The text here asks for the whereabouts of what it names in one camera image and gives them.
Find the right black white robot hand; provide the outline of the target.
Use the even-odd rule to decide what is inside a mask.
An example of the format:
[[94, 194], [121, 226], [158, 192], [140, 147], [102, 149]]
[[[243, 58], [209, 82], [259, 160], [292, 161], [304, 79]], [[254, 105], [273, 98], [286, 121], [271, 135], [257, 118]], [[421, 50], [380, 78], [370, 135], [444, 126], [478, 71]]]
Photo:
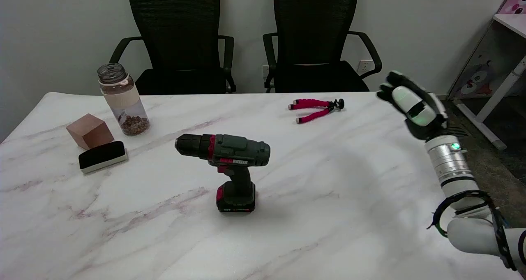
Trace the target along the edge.
[[376, 96], [406, 117], [405, 124], [413, 137], [430, 141], [444, 135], [449, 124], [445, 106], [434, 93], [406, 75], [390, 71]]

